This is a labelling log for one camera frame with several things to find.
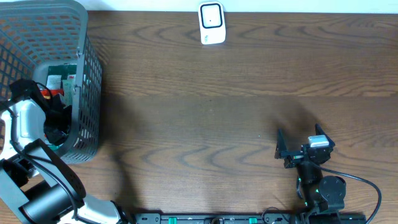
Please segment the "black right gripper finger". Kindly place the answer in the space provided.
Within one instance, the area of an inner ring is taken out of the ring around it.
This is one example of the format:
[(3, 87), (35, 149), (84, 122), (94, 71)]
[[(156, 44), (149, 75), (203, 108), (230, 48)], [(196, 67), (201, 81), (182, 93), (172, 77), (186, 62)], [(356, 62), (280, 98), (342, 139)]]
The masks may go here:
[(289, 155), (289, 151), (285, 144), (284, 136), (281, 129), (277, 131), (277, 144), (275, 149), (274, 158), (275, 159), (284, 159)]
[(318, 123), (315, 124), (315, 133), (317, 136), (324, 135), (329, 142), (329, 146), (335, 147), (335, 142), (324, 132), (324, 130)]

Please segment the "red snack packet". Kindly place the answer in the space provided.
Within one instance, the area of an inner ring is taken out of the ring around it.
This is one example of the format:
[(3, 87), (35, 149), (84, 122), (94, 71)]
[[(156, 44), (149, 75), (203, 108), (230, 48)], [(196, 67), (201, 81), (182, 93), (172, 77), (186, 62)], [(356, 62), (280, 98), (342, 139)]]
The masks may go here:
[(41, 94), (45, 99), (51, 99), (51, 96), (55, 95), (64, 95), (64, 90), (63, 89), (57, 89), (57, 90), (41, 90)]

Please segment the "green 3M package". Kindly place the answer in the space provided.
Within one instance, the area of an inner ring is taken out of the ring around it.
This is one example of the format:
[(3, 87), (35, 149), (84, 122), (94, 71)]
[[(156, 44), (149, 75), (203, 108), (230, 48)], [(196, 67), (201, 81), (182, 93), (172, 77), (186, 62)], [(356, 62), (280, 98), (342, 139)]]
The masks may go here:
[(46, 87), (49, 90), (63, 89), (64, 95), (60, 99), (64, 106), (73, 104), (77, 65), (63, 64), (49, 66)]

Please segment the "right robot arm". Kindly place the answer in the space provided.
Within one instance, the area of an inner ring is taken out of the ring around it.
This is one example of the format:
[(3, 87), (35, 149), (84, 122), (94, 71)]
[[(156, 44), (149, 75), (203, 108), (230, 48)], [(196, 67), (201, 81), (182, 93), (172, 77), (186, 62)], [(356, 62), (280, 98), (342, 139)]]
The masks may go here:
[(282, 130), (277, 132), (275, 158), (284, 160), (286, 169), (298, 173), (296, 192), (305, 208), (291, 216), (290, 223), (339, 223), (338, 212), (345, 207), (346, 182), (341, 177), (324, 176), (320, 167), (331, 158), (335, 143), (315, 125), (315, 135), (297, 151), (288, 150)]

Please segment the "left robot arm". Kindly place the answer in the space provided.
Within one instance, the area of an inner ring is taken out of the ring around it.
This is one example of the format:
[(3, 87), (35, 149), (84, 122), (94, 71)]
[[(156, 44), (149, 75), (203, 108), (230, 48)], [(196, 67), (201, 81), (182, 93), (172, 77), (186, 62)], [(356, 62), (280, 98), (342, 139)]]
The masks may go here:
[(114, 201), (88, 195), (72, 169), (50, 148), (65, 142), (72, 109), (43, 85), (20, 79), (1, 102), (5, 124), (1, 200), (22, 223), (134, 223)]

